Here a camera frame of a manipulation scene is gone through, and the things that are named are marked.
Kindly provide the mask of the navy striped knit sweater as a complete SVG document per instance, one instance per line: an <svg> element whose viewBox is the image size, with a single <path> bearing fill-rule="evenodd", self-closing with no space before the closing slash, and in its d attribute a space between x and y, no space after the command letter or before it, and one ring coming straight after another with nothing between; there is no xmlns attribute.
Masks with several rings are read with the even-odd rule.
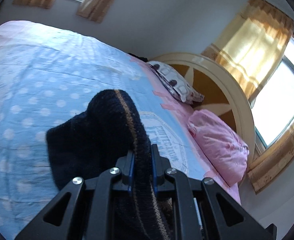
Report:
<svg viewBox="0 0 294 240"><path fill-rule="evenodd" d="M72 178L95 178L133 152L131 196L115 199L115 233L127 239L170 239L171 231L152 188L151 142L131 97L107 89L87 109L46 133L55 185L63 189Z"/></svg>

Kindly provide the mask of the pink pillow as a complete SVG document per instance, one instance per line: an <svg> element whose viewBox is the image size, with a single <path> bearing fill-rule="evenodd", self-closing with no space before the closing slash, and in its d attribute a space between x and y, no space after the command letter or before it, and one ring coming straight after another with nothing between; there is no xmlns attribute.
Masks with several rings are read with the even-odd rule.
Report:
<svg viewBox="0 0 294 240"><path fill-rule="evenodd" d="M246 172L250 150L238 134L206 109L194 111L187 127L227 185L239 183Z"/></svg>

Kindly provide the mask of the cream wooden headboard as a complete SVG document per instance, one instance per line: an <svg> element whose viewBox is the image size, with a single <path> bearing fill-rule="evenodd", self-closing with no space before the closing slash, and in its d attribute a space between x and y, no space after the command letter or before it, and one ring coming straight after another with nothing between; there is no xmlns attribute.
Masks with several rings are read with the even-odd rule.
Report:
<svg viewBox="0 0 294 240"><path fill-rule="evenodd" d="M168 53L153 58L171 65L197 92L204 95L194 109L207 109L219 116L248 145L251 164L255 148L255 127L250 104L234 77L222 66L202 55Z"/></svg>

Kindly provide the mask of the side window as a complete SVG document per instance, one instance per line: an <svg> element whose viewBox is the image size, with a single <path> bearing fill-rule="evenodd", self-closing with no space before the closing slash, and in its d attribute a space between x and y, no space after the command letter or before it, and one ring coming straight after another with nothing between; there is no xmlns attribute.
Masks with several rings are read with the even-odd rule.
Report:
<svg viewBox="0 0 294 240"><path fill-rule="evenodd" d="M294 120L294 38L290 39L283 59L256 97L252 113L256 144L263 152Z"/></svg>

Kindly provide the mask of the patterned white pillow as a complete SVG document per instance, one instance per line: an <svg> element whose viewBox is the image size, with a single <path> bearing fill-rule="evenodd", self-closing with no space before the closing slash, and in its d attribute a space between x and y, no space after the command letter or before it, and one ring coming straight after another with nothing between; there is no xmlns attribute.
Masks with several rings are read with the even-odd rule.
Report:
<svg viewBox="0 0 294 240"><path fill-rule="evenodd" d="M176 100L188 105L192 105L193 102L202 103L204 101L204 95L193 89L172 66L159 61L149 61L148 65Z"/></svg>

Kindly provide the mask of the pink blue bed sheet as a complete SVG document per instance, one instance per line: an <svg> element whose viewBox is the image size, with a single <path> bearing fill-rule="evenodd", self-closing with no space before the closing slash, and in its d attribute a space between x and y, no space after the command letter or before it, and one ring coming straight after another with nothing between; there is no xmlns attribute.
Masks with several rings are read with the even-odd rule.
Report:
<svg viewBox="0 0 294 240"><path fill-rule="evenodd" d="M16 235L57 194L45 134L104 89L126 91L162 157L188 177L212 177L236 201L187 129L191 106L150 67L96 38L29 21L0 26L0 233Z"/></svg>

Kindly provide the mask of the yellow side window curtain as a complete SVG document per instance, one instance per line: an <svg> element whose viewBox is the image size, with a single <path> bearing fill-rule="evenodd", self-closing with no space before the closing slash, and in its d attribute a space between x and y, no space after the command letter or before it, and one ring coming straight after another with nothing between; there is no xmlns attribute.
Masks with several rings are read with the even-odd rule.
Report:
<svg viewBox="0 0 294 240"><path fill-rule="evenodd" d="M234 77L249 102L280 64L294 21L265 0L248 0L202 55Z"/></svg>

